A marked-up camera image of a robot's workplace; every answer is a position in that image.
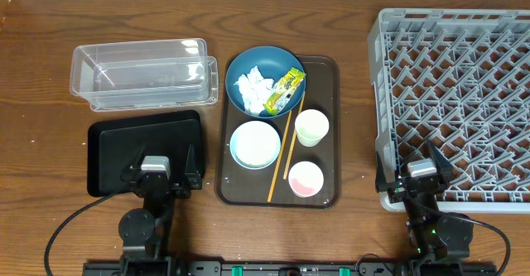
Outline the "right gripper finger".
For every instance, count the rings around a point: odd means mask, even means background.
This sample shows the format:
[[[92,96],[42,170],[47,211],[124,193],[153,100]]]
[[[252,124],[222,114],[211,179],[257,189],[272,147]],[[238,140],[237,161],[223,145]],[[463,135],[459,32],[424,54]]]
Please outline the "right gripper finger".
[[[430,153],[431,159],[435,163],[436,169],[439,172],[439,174],[442,175],[443,177],[451,177],[452,169],[453,169],[452,164],[443,155],[443,153],[438,150],[436,145],[430,139],[428,139],[426,143],[428,146],[428,151]]]
[[[384,173],[384,167],[379,153],[376,153],[376,162],[377,162],[377,171],[375,178],[375,188],[376,189],[388,189],[390,185],[387,183],[387,179]]]

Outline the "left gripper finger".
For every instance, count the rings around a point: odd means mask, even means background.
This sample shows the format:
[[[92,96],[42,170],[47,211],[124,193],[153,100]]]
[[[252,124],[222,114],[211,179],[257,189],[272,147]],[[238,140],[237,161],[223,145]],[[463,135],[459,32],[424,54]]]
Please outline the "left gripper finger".
[[[123,175],[133,175],[141,170],[143,158],[145,157],[145,146],[140,146],[132,156],[132,159],[126,164],[122,170]]]
[[[189,146],[186,163],[185,163],[186,177],[200,177],[200,172],[195,161],[195,149],[193,145]]]

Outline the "white cup green inside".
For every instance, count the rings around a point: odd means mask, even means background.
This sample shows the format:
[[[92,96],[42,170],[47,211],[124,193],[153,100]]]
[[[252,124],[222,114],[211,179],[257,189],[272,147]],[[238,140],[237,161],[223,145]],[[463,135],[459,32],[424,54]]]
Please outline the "white cup green inside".
[[[307,109],[297,115],[295,131],[298,141],[305,147],[314,147],[328,133],[330,123],[319,110]]]

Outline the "white cup pink inside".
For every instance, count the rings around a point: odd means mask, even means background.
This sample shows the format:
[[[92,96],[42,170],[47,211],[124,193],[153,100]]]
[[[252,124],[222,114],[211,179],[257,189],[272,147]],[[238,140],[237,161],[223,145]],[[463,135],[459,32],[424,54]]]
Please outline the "white cup pink inside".
[[[292,166],[287,177],[293,193],[301,198],[316,195],[324,185],[324,175],[313,162],[298,162]]]

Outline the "white tissue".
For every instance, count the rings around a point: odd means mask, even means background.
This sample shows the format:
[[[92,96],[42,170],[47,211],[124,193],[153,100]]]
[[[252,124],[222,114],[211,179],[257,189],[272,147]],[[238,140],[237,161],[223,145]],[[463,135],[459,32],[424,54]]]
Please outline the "white tissue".
[[[247,74],[239,76],[234,83],[243,99],[244,111],[247,114],[259,116],[265,110],[264,104],[272,94],[274,79],[264,78],[258,68],[254,66]]]

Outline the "yellow green snack wrapper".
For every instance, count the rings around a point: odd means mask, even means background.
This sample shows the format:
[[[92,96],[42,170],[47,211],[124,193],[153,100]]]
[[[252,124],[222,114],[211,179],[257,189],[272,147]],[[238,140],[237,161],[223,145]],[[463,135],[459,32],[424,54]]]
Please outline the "yellow green snack wrapper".
[[[305,79],[305,77],[306,74],[303,71],[292,67],[272,87],[272,93],[263,105],[265,110],[271,115],[278,115],[278,113],[285,108],[291,97],[295,94],[297,88]]]

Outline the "dark blue plate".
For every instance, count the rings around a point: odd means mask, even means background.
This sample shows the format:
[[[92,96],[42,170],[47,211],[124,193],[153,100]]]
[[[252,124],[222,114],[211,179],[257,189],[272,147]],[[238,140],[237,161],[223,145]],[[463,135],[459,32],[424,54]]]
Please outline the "dark blue plate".
[[[256,46],[236,56],[228,66],[225,75],[225,89],[234,107],[242,113],[254,117],[269,119],[272,114],[262,111],[260,114],[250,114],[245,111],[243,96],[239,93],[236,82],[244,73],[248,73],[254,66],[266,79],[278,82],[291,68],[305,72],[302,63],[291,52],[276,46]]]

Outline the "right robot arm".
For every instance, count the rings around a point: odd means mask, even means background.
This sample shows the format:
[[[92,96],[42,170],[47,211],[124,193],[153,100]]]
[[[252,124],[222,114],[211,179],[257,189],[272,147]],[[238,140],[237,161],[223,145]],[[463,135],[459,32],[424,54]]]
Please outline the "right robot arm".
[[[430,157],[410,162],[407,171],[388,182],[383,161],[377,156],[376,191],[392,203],[402,203],[407,229],[418,257],[395,269],[396,275],[462,275],[462,260],[470,257],[474,224],[467,215],[442,212],[436,196],[444,192],[452,177],[452,165],[427,142]]]

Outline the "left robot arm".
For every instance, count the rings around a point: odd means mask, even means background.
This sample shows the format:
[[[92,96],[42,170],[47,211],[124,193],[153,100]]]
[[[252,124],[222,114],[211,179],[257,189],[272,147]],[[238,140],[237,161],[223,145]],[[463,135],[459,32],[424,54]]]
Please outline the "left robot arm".
[[[122,171],[127,190],[143,199],[143,206],[128,211],[118,224],[123,241],[119,275],[184,275],[186,266],[166,252],[175,202],[202,188],[202,175],[189,146],[184,172],[171,175],[170,158],[152,156],[141,148]]]

